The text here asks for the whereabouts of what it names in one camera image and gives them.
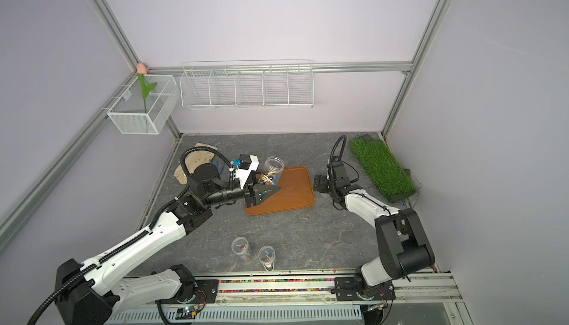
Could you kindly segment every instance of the wire basket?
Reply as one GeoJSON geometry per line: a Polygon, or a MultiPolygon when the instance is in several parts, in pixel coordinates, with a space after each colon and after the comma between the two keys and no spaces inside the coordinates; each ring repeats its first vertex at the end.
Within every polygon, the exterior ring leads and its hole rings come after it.
{"type": "Polygon", "coordinates": [[[174,76],[146,74],[144,80],[147,85],[157,83],[146,97],[146,112],[138,79],[133,79],[107,112],[123,134],[158,135],[180,99],[174,76]]]}
{"type": "Polygon", "coordinates": [[[181,104],[189,109],[288,108],[314,106],[310,61],[234,65],[184,63],[181,104]]]}

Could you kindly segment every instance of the green leaf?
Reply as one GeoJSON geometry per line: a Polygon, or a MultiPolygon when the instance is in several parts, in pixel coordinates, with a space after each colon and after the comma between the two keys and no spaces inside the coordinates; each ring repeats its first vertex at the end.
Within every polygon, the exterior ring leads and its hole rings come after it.
{"type": "Polygon", "coordinates": [[[140,82],[142,91],[144,91],[144,88],[146,88],[146,82],[144,81],[144,76],[142,74],[138,75],[138,81],[140,82]]]}
{"type": "Polygon", "coordinates": [[[152,89],[154,89],[154,87],[156,87],[157,84],[158,84],[157,82],[150,83],[150,84],[148,84],[146,87],[143,87],[143,88],[142,88],[142,98],[143,98],[144,100],[146,100],[146,97],[148,96],[148,94],[150,93],[150,91],[151,91],[152,89]]]}

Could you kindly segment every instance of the beige glove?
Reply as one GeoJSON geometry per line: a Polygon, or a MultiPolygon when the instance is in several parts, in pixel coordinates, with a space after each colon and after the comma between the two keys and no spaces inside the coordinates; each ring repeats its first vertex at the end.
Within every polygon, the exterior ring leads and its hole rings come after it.
{"type": "MultiPolygon", "coordinates": [[[[210,146],[209,144],[196,144],[196,147],[211,147],[217,150],[217,147],[210,146]]],[[[209,163],[213,158],[213,156],[214,156],[213,153],[208,151],[192,152],[188,156],[186,156],[186,167],[188,167],[188,171],[190,173],[193,173],[198,165],[209,163]]],[[[176,168],[176,171],[174,172],[174,177],[178,179],[180,184],[188,184],[188,179],[186,178],[184,171],[181,169],[181,165],[179,165],[178,168],[176,168]]]]}

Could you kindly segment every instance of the mounting plate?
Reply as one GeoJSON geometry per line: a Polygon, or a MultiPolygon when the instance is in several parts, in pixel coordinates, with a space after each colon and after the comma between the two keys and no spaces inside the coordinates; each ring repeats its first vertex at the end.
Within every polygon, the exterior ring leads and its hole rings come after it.
{"type": "MultiPolygon", "coordinates": [[[[348,300],[362,300],[357,294],[356,283],[353,277],[337,277],[334,278],[334,285],[336,286],[335,293],[336,299],[339,302],[348,300]]],[[[379,287],[383,294],[378,293],[373,297],[373,300],[395,300],[395,291],[393,290],[393,283],[385,282],[379,287]]]]}
{"type": "MultiPolygon", "coordinates": [[[[217,297],[217,286],[219,285],[218,279],[196,279],[196,292],[201,290],[207,296],[208,304],[214,304],[217,297]]],[[[192,304],[203,304],[204,295],[196,293],[194,299],[189,301],[192,304]]],[[[163,304],[179,304],[176,300],[168,299],[163,300],[163,304]]]]}

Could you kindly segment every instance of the white wall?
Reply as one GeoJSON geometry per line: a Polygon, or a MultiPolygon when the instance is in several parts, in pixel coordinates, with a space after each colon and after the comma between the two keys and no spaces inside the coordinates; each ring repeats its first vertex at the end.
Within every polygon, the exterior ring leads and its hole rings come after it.
{"type": "Polygon", "coordinates": [[[108,0],[140,59],[411,60],[436,0],[108,0]]]}
{"type": "Polygon", "coordinates": [[[0,0],[0,217],[129,68],[86,0],[0,0]]]}
{"type": "MultiPolygon", "coordinates": [[[[0,256],[2,323],[24,324],[53,292],[57,267],[135,232],[172,137],[121,135],[108,122],[0,256]]],[[[38,324],[63,324],[55,305],[38,324]]]]}
{"type": "MultiPolygon", "coordinates": [[[[108,0],[140,59],[411,60],[437,0],[108,0]]],[[[401,73],[315,75],[313,109],[178,107],[183,133],[378,131],[401,73]],[[259,116],[274,118],[260,121],[259,116]]]]}
{"type": "Polygon", "coordinates": [[[401,72],[317,73],[313,108],[188,110],[180,105],[172,117],[186,134],[379,131],[403,78],[401,72]]]}
{"type": "Polygon", "coordinates": [[[389,141],[474,324],[566,324],[569,0],[455,0],[389,141]]]}
{"type": "MultiPolygon", "coordinates": [[[[108,101],[129,69],[86,0],[0,0],[0,217],[108,101]]],[[[25,323],[57,267],[131,234],[172,138],[108,122],[0,254],[0,318],[25,323]]],[[[51,306],[39,324],[61,324],[51,306]]]]}

